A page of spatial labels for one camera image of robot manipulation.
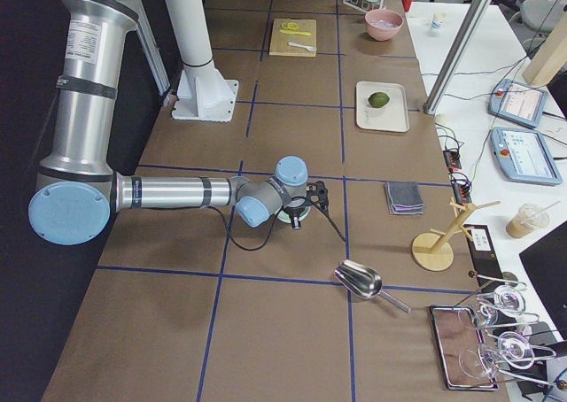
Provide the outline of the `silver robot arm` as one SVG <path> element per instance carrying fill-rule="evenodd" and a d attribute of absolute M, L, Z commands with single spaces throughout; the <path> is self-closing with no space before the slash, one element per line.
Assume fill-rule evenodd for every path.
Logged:
<path fill-rule="evenodd" d="M 28 205 L 37 235 L 61 245 L 88 242 L 123 209 L 232 205 L 250 226 L 277 217 L 298 228 L 309 212 L 307 165 L 287 156 L 264 182 L 232 178 L 123 176 L 107 163 L 126 35 L 136 32 L 154 80 L 169 79 L 142 0 L 62 0 L 69 10 L 57 122 L 50 155 L 41 161 Z"/>

